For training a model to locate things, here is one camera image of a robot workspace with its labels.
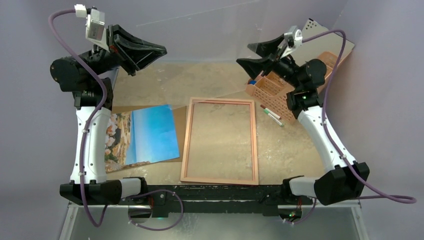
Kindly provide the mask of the pink picture frame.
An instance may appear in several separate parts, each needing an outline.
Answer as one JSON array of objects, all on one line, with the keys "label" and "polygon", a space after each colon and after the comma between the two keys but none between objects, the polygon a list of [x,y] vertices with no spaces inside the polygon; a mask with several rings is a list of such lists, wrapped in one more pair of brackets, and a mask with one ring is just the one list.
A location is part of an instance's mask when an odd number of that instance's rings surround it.
[{"label": "pink picture frame", "polygon": [[191,97],[181,182],[258,185],[254,100]]}]

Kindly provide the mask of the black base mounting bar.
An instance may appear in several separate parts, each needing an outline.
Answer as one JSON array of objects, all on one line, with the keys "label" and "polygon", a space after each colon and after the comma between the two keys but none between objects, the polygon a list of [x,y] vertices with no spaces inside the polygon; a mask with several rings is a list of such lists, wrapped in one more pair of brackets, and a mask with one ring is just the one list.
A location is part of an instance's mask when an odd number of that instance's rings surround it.
[{"label": "black base mounting bar", "polygon": [[310,207],[306,196],[289,195],[282,184],[271,185],[148,185],[146,196],[130,196],[122,204],[152,207],[154,218],[170,213],[280,215],[280,206]]}]

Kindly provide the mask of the clear glass sheet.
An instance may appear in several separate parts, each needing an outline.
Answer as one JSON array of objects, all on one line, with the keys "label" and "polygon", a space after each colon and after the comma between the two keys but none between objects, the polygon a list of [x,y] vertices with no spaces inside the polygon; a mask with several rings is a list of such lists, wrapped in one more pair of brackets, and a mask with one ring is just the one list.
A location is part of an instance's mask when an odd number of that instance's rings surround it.
[{"label": "clear glass sheet", "polygon": [[108,23],[167,49],[135,77],[119,76],[115,106],[186,105],[241,91],[248,76],[236,59],[256,58],[248,44],[293,22],[280,0],[109,0],[103,9]]}]

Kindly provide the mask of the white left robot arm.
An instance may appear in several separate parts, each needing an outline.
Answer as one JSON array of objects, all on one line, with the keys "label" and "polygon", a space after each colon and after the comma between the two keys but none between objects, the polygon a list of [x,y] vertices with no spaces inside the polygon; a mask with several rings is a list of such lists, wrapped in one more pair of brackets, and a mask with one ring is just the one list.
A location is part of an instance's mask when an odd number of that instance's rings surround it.
[{"label": "white left robot arm", "polygon": [[134,76],[165,56],[167,49],[133,36],[118,24],[97,33],[93,48],[81,54],[61,37],[58,41],[68,56],[54,60],[50,73],[62,92],[72,94],[78,123],[75,162],[60,195],[80,206],[116,205],[127,197],[138,205],[146,203],[149,191],[143,177],[107,179],[102,155],[114,96],[111,79],[101,74],[121,67]]}]

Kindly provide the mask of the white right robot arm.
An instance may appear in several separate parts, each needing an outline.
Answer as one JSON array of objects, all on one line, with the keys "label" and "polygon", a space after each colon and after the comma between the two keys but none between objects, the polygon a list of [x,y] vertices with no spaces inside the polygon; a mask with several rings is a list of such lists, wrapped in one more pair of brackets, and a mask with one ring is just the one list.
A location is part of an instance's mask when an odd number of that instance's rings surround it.
[{"label": "white right robot arm", "polygon": [[333,127],[318,93],[318,87],[325,83],[327,66],[317,58],[297,65],[291,51],[301,42],[301,37],[286,34],[270,41],[249,43],[248,49],[260,58],[236,60],[252,79],[273,72],[294,88],[286,94],[287,108],[306,129],[324,165],[321,177],[284,179],[280,196],[288,204],[306,196],[326,206],[356,199],[361,196],[365,186],[362,181],[368,178],[370,169],[365,162],[357,162],[337,136],[330,135]]}]

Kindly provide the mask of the aluminium rail frame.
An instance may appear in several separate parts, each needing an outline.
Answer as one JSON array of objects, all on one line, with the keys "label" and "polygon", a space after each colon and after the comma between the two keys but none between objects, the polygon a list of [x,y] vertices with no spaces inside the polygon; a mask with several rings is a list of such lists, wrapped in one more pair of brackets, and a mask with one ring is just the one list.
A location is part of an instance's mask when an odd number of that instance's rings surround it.
[{"label": "aluminium rail frame", "polygon": [[279,207],[279,216],[257,213],[170,213],[153,217],[147,205],[121,202],[103,211],[90,207],[93,226],[82,206],[70,203],[60,233],[62,240],[366,240],[361,203],[320,202],[296,208]]}]

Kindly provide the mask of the orange plastic desk organizer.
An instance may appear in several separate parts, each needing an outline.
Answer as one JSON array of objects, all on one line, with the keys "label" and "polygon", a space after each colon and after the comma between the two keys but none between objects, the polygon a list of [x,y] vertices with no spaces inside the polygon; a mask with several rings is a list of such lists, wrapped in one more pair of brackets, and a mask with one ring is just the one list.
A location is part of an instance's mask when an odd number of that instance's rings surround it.
[{"label": "orange plastic desk organizer", "polygon": [[[329,51],[322,52],[317,59],[326,64],[325,84],[318,87],[318,93],[321,93],[327,86],[330,74],[333,71],[337,56]],[[287,107],[287,93],[294,90],[288,83],[284,82],[274,72],[257,78],[255,84],[248,84],[245,92],[255,100],[270,109],[282,118],[283,121],[292,125],[296,119]]]}]

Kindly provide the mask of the green marker pen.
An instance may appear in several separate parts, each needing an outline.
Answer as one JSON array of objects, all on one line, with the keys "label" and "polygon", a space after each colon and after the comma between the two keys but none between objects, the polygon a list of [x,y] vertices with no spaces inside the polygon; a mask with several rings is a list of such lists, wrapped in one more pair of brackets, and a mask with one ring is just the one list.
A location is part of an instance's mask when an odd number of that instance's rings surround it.
[{"label": "green marker pen", "polygon": [[284,124],[279,120],[279,119],[277,119],[274,115],[272,115],[270,112],[268,112],[267,110],[263,110],[264,111],[264,113],[266,113],[273,121],[275,121],[280,127],[283,127],[284,126]]}]

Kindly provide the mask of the grey perforated board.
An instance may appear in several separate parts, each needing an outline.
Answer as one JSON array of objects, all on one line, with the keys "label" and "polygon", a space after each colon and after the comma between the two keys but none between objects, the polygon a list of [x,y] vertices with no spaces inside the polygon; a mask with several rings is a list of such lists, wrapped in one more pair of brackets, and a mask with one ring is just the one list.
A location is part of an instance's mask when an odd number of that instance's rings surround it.
[{"label": "grey perforated board", "polygon": [[[326,27],[312,19],[308,19],[301,30],[304,40],[327,31],[328,29]],[[302,65],[311,59],[316,59],[323,52],[330,52],[337,57],[340,53],[342,43],[343,38],[340,33],[329,33],[303,43],[292,56],[298,65]]]}]

